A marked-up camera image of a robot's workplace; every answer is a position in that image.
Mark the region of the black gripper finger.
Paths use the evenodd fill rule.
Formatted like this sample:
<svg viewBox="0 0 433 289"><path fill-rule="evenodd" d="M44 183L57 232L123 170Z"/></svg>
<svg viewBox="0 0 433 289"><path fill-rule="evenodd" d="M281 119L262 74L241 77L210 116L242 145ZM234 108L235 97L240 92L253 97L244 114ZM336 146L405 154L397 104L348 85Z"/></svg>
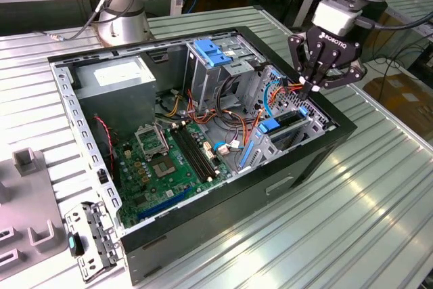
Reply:
<svg viewBox="0 0 433 289"><path fill-rule="evenodd" d="M288 37L288 47L294 70L298 72L302 84L298 97L307 98L315 86L314 76L321 55L321 41L308 45L306 33L296 33Z"/></svg>
<svg viewBox="0 0 433 289"><path fill-rule="evenodd" d="M328 71L337 68L337 62L342 53L340 51L325 51L313 54L313 92L321 89L333 89L360 81L367 73L360 61L349 64L346 72L328 75Z"/></svg>

